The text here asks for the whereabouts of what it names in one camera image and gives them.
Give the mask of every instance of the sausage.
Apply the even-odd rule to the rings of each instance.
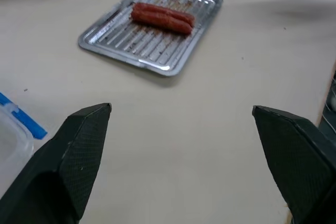
[[[173,18],[187,22],[191,27],[194,27],[195,17],[189,13],[178,12],[176,10],[146,3],[135,3],[133,5],[133,9],[143,10],[146,12],[164,13]]]
[[[187,22],[173,18],[164,13],[147,12],[135,8],[131,13],[131,17],[135,21],[169,29],[182,34],[190,34],[193,30]]]

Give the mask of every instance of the white table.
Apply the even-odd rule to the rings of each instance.
[[[78,48],[118,1],[0,0],[1,92],[50,136],[72,112],[112,103],[81,224],[282,224],[286,204],[251,110],[318,119],[336,56],[336,0],[224,0],[175,78]]]

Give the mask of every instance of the plastic container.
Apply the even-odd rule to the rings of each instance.
[[[33,154],[33,135],[13,111],[19,112],[13,103],[0,105],[0,198]]]

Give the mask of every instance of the metal tray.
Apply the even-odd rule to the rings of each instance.
[[[188,36],[132,22],[134,2],[180,10],[195,16]],[[178,74],[210,25],[223,0],[122,0],[88,28],[78,40],[80,47],[146,68],[164,76]]]

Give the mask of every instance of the blue clip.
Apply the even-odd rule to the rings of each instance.
[[[5,97],[2,93],[0,93],[0,104],[5,105],[8,103],[13,103],[10,99]],[[47,132],[38,125],[29,115],[23,112],[19,107],[18,111],[12,112],[12,115],[20,121],[26,128],[31,132],[34,138],[42,139],[47,135]]]

